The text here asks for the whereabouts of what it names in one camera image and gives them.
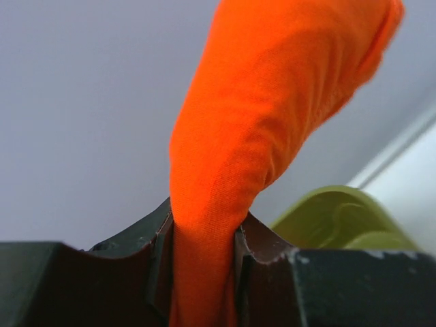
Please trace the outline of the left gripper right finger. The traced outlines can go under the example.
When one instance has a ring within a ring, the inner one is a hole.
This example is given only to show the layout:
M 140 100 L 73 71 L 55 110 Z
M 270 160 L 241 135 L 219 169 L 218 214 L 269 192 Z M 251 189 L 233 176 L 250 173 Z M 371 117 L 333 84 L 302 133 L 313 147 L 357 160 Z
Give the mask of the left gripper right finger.
M 434 326 L 435 259 L 291 246 L 252 215 L 234 236 L 240 326 Z

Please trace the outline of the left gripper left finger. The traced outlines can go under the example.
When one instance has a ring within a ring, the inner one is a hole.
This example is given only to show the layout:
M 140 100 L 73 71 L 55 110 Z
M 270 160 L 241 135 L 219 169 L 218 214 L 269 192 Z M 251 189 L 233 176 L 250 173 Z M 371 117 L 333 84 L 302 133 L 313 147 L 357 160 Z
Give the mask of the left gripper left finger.
M 167 326 L 172 231 L 165 201 L 87 251 L 1 243 L 1 325 Z

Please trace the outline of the orange t shirt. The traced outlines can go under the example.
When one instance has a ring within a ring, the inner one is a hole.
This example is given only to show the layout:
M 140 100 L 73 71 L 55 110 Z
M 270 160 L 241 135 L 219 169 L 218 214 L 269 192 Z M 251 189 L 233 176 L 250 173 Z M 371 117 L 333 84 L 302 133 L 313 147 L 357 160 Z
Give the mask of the orange t shirt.
M 234 233 L 376 72 L 400 1 L 222 1 L 170 141 L 171 326 L 235 326 Z

